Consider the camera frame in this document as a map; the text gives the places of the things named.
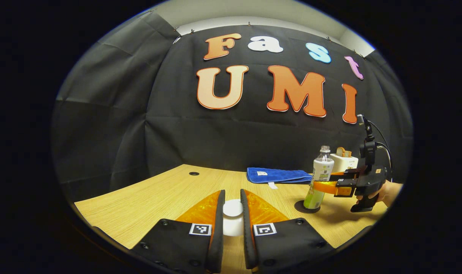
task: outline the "cable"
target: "cable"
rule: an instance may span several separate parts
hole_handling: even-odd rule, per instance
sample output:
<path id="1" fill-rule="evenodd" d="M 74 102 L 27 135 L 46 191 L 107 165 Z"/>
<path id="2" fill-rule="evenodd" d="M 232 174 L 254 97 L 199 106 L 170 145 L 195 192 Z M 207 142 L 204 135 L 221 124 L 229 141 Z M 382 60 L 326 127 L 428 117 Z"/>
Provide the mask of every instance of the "cable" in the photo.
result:
<path id="1" fill-rule="evenodd" d="M 389 152 L 389 149 L 387 148 L 386 145 L 384 145 L 381 142 L 376 142 L 376 143 L 379 145 L 377 148 L 382 148 L 382 149 L 386 150 L 386 152 L 387 152 L 388 162 L 389 162 L 389 169 L 390 169 L 390 173 L 391 173 L 391 181 L 390 182 L 393 182 L 393 165 L 391 163 L 391 154 Z"/>
<path id="2" fill-rule="evenodd" d="M 376 130 L 378 130 L 378 132 L 380 133 L 381 137 L 382 137 L 383 140 L 384 140 L 384 143 L 386 144 L 386 145 L 384 145 L 384 146 L 386 146 L 386 147 L 389 149 L 388 142 L 386 141 L 386 139 L 384 138 L 383 134 L 381 133 L 381 130 L 380 130 L 373 122 L 371 122 L 370 120 L 368 120 L 368 122 L 369 122 L 370 124 L 372 124 L 372 125 L 376 128 Z"/>

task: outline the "human hand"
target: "human hand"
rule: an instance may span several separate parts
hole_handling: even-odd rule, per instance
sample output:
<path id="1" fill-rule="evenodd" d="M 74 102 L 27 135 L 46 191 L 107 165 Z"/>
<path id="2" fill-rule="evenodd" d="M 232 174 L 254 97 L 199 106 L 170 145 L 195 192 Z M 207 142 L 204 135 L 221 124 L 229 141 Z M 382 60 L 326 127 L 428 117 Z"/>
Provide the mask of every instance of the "human hand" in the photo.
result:
<path id="1" fill-rule="evenodd" d="M 401 184 L 392 183 L 392 182 L 386 180 L 384 182 L 384 184 L 381 186 L 381 188 L 378 191 L 369 194 L 368 198 L 371 199 L 371 198 L 375 197 L 377 194 L 379 194 L 378 199 L 376 200 L 376 202 L 378 203 L 378 202 L 383 201 L 384 204 L 387 207 L 389 207 L 391 205 L 391 203 L 393 203 L 393 201 L 396 199 L 396 196 L 400 192 L 402 186 L 403 185 L 401 185 Z M 356 198 L 358 199 L 358 201 L 356 201 L 356 204 L 358 204 L 359 201 L 363 198 L 363 196 L 356 196 Z"/>

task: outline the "green liquid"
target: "green liquid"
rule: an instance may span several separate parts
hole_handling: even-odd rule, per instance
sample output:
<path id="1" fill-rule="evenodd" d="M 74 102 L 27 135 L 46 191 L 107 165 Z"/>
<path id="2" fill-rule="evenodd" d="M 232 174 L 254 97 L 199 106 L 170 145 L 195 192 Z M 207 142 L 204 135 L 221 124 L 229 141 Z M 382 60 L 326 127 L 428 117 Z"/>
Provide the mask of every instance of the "green liquid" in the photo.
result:
<path id="1" fill-rule="evenodd" d="M 314 190 L 314 184 L 312 183 L 310 185 L 309 192 L 303 201 L 303 206 L 309 209 L 316 209 L 321 205 L 323 199 L 324 193 L 322 191 Z"/>

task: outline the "black curtain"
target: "black curtain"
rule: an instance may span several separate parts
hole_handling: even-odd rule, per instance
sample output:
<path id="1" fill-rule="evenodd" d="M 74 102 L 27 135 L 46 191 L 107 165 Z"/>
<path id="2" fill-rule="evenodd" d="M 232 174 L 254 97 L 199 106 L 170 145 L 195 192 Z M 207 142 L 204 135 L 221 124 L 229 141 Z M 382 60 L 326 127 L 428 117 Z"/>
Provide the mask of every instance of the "black curtain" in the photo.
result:
<path id="1" fill-rule="evenodd" d="M 229 54 L 203 60 L 208 52 L 205 40 L 230 33 L 241 34 L 241 39 Z M 373 121 L 391 146 L 395 181 L 405 180 L 412 148 L 410 112 L 400 81 L 377 52 L 363 59 L 324 38 L 272 26 L 218 27 L 175 42 L 178 36 L 157 14 L 139 14 L 99 40 L 69 73 L 57 97 L 52 149 L 60 183 L 74 201 L 181 164 L 311 173 L 321 145 L 332 151 L 342 146 L 359 158 L 366 134 L 363 126 L 342 120 L 343 83 L 357 90 L 356 114 Z M 283 52 L 250 50 L 254 36 L 278 39 Z M 325 47 L 332 61 L 312 59 L 306 43 Z M 354 75 L 345 56 L 358 63 L 363 80 Z M 226 68 L 231 65 L 249 67 L 239 103 L 226 110 L 201 106 L 196 72 L 220 68 L 214 93 L 222 97 L 229 92 Z M 323 75 L 326 116 L 306 115 L 307 101 L 298 112 L 291 106 L 286 112 L 267 109 L 273 97 L 271 65 L 290 68 L 299 83 L 308 72 Z M 386 153 L 378 151 L 377 163 L 388 165 Z"/>
<path id="2" fill-rule="evenodd" d="M 179 36 L 158 14 L 138 14 L 77 62 L 57 96 L 52 153 L 73 201 L 149 177 L 144 117 L 158 69 Z"/>

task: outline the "ceiling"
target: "ceiling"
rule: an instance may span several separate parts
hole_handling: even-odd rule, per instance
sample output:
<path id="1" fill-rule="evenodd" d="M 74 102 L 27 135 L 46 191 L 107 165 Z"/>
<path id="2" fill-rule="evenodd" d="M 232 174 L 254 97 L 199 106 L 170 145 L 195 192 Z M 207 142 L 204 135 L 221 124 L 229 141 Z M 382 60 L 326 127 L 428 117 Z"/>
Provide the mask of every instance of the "ceiling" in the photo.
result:
<path id="1" fill-rule="evenodd" d="M 279 19 L 309 27 L 340 40 L 347 27 L 295 0 L 168 0 L 153 10 L 172 26 L 228 16 Z"/>

